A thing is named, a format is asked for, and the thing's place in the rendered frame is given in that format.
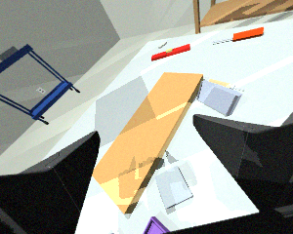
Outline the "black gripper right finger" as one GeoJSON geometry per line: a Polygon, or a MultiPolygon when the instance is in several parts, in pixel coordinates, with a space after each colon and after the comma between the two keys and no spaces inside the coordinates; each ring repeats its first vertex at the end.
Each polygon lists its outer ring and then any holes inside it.
{"type": "Polygon", "coordinates": [[[192,123],[259,212],[288,206],[293,123],[280,127],[193,114],[192,123]]]}

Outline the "purple open tray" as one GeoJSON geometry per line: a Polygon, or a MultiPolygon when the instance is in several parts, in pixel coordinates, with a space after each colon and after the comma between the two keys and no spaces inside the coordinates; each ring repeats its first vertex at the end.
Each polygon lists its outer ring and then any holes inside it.
{"type": "Polygon", "coordinates": [[[155,216],[152,216],[143,234],[161,234],[170,232],[155,216]]]}

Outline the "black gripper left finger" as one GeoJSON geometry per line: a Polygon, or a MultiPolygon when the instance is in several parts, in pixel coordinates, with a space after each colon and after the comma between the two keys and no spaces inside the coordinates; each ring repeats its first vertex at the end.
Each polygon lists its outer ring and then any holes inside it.
{"type": "Polygon", "coordinates": [[[14,234],[75,234],[99,155],[90,132],[15,175],[0,175],[0,221],[14,234]]]}

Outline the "red flat bar with small yellow block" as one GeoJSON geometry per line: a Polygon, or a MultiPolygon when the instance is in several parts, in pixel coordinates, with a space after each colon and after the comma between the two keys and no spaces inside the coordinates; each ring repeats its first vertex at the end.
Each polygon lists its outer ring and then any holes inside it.
{"type": "Polygon", "coordinates": [[[166,52],[162,52],[151,57],[151,60],[163,59],[166,57],[170,57],[179,53],[183,53],[186,51],[190,51],[190,44],[184,45],[182,47],[178,47],[175,49],[168,49],[166,52]]]}

